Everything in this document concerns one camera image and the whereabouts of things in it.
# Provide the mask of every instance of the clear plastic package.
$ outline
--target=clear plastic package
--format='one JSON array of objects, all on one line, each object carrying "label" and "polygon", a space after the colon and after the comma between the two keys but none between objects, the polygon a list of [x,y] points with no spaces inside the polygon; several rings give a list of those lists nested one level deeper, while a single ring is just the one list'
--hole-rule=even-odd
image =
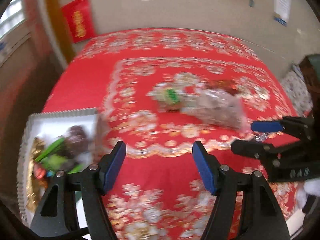
[{"label": "clear plastic package", "polygon": [[214,124],[237,131],[247,128],[241,99],[217,89],[204,89],[197,98],[195,116],[206,124]]}]

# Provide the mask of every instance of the window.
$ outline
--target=window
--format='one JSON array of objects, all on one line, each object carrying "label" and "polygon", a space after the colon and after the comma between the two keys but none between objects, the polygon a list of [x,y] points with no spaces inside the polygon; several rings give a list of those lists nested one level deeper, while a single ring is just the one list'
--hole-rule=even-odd
[{"label": "window", "polygon": [[0,38],[23,20],[21,0],[12,0],[0,19]]}]

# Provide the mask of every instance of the floral tablecloth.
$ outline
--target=floral tablecloth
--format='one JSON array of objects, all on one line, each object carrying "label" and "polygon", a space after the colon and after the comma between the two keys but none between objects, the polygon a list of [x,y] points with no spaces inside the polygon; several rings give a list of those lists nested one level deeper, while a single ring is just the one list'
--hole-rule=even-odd
[{"label": "floral tablecloth", "polygon": [[[161,113],[155,87],[179,81],[233,79],[242,94],[248,121],[295,115],[280,84],[241,40],[185,29],[139,29],[92,39],[74,59],[50,95],[44,112],[99,107],[111,128],[109,152],[118,140],[127,157],[111,192],[103,197],[120,239],[199,239],[215,198],[204,189],[191,152],[200,140],[221,164],[235,171],[265,170],[257,160],[233,155],[230,142],[250,133],[207,126],[181,112]],[[268,142],[293,141],[271,134]],[[295,183],[271,184],[284,216],[293,212]],[[236,235],[241,211],[237,196]]]}]

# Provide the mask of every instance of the red poster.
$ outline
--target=red poster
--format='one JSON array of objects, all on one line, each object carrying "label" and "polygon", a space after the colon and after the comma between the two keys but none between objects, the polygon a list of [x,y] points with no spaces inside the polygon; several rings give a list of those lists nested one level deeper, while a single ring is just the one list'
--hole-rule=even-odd
[{"label": "red poster", "polygon": [[61,10],[68,22],[74,43],[96,36],[89,0],[74,0],[63,6]]}]

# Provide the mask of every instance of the blue gripper pad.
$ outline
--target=blue gripper pad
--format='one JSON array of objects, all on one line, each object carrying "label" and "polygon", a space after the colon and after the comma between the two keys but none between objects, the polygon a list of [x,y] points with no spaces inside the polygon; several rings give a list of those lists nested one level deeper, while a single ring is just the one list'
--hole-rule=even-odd
[{"label": "blue gripper pad", "polygon": [[125,143],[122,141],[118,141],[114,149],[110,154],[114,154],[113,159],[111,160],[111,164],[106,172],[103,188],[105,192],[110,191],[115,184],[116,178],[119,174],[121,165],[124,161],[126,153]]},{"label": "blue gripper pad", "polygon": [[251,130],[255,132],[279,132],[283,126],[278,121],[256,121],[252,122]]},{"label": "blue gripper pad", "polygon": [[217,189],[214,185],[214,174],[211,172],[211,169],[204,157],[205,154],[208,154],[208,153],[203,152],[203,149],[199,148],[197,142],[193,143],[192,156],[193,156],[193,159],[195,160],[195,163],[198,168],[198,172],[200,173],[204,187],[207,191],[210,192],[211,195],[215,195]]}]

